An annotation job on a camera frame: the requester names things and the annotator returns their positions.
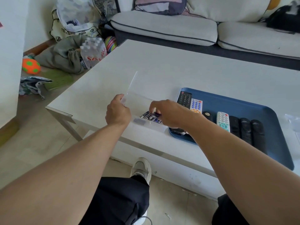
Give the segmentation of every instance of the cord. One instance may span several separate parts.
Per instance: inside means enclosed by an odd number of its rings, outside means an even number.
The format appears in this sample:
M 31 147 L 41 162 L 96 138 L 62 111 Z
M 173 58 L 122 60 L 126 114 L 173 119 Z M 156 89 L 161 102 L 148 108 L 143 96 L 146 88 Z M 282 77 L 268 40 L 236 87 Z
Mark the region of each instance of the cord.
M 152 220 L 148 216 L 141 216 L 140 218 L 147 218 L 148 220 L 150 220 L 151 225 L 153 225 Z

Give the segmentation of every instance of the table leg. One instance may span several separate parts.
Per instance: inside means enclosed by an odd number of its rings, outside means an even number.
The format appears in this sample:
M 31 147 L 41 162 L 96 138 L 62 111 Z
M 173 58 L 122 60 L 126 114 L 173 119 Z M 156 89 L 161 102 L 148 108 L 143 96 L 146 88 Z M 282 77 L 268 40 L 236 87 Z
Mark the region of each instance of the table leg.
M 55 119 L 77 140 L 77 141 L 81 141 L 82 137 L 76 132 L 76 130 L 70 125 L 69 122 L 75 123 L 72 120 L 72 116 L 66 113 L 63 113 L 61 111 L 58 110 L 54 110 L 53 108 L 48 108 L 46 107 L 46 109 L 49 111 L 49 113 L 51 113 L 51 115 L 53 117 L 55 117 Z

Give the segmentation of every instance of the pack of water bottles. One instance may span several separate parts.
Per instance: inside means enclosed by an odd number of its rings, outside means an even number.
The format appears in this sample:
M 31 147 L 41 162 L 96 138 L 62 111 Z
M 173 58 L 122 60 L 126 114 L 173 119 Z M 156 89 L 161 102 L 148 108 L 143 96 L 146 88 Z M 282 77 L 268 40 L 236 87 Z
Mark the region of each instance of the pack of water bottles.
M 87 69 L 94 67 L 107 55 L 104 41 L 100 37 L 88 37 L 80 49 L 81 57 Z

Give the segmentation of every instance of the hand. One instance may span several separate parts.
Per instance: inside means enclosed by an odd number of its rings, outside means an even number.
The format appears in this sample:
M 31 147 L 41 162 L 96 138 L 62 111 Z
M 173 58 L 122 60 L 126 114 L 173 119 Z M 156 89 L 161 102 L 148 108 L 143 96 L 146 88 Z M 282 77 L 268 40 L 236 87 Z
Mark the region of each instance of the hand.
M 128 107 L 125 107 L 121 103 L 121 99 L 124 94 L 119 94 L 114 97 L 114 99 L 107 106 L 107 112 L 105 116 L 105 120 L 107 124 L 118 124 L 128 126 L 131 120 L 131 112 Z
M 153 101 L 149 111 L 153 112 L 155 108 L 156 112 L 161 114 L 159 119 L 162 120 L 164 125 L 167 125 L 170 128 L 184 129 L 188 116 L 196 114 L 188 108 L 171 100 Z

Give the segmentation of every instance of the sneaker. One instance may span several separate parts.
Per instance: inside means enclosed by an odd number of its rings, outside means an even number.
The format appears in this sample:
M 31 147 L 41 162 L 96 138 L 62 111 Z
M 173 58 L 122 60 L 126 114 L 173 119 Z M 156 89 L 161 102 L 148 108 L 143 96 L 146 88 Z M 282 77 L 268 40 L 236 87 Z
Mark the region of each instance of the sneaker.
M 151 167 L 147 159 L 140 157 L 137 162 L 133 165 L 130 173 L 130 177 L 134 175 L 141 175 L 147 181 L 148 185 L 151 180 Z

